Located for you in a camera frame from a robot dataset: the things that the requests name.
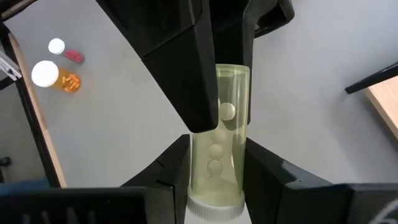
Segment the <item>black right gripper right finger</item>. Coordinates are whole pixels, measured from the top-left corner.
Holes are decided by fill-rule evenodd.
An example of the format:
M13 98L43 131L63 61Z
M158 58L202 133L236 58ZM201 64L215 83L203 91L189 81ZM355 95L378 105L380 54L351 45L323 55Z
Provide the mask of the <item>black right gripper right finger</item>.
M252 224L398 224L398 183L332 184L251 139L243 189Z

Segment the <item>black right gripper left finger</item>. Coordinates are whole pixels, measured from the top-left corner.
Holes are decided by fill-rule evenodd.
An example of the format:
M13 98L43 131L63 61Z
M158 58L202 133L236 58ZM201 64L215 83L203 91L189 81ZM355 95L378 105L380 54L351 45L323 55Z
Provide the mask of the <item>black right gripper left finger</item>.
M184 224L190 136L181 135L120 187L21 191L0 196L0 224Z

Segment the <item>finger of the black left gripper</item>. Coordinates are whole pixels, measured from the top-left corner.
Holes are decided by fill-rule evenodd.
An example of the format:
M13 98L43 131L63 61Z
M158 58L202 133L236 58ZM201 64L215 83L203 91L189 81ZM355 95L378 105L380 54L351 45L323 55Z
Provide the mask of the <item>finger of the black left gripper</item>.
M187 128L218 124L209 0L96 0Z
M294 18L292 0L210 0L216 63L252 68L254 39Z

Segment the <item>yellow-green pill bottle white cap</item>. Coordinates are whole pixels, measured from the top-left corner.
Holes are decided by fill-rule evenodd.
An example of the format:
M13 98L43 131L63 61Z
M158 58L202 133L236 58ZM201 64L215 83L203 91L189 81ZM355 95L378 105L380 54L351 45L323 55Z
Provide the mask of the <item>yellow-green pill bottle white cap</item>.
M193 135L187 207L198 218L228 222L244 210L244 157L250 69L217 64L218 125Z

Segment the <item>red capsule pill bottle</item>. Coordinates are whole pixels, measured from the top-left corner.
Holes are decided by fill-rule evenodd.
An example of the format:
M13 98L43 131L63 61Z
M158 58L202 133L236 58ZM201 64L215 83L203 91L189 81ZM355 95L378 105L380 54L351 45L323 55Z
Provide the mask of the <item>red capsule pill bottle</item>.
M69 47L62 39L59 38L54 38L49 42L48 50L54 55L60 55L78 64L83 63L85 60L82 53Z

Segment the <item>white round lid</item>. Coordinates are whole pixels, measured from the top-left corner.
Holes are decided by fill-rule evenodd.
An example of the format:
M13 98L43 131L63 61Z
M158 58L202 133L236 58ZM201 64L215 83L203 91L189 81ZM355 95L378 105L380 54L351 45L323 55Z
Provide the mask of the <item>white round lid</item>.
M77 74L49 60L42 60L34 65L31 79L39 87L53 88L67 93L74 93L81 87L81 79Z

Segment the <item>table frame with wooden sides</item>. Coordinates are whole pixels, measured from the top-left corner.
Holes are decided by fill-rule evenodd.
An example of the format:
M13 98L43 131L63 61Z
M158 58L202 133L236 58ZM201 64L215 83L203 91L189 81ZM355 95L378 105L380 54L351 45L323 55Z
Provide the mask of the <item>table frame with wooden sides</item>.
M60 161L55 152L35 90L31 81L28 80L28 69L24 54L17 39L4 24L5 21L16 16L36 1L0 0L0 43L4 47L5 55L16 64L21 73L20 78L15 74L10 74L7 78L1 80L0 90L12 84L16 85L49 185L55 188L65 188L67 183Z

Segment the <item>grey metal bracket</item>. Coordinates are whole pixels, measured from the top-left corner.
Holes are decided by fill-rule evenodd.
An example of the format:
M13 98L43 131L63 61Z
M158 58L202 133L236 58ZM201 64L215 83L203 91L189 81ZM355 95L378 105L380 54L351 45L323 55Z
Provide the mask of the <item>grey metal bracket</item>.
M19 66L4 52L0 51L0 70L7 74L13 81L22 78Z

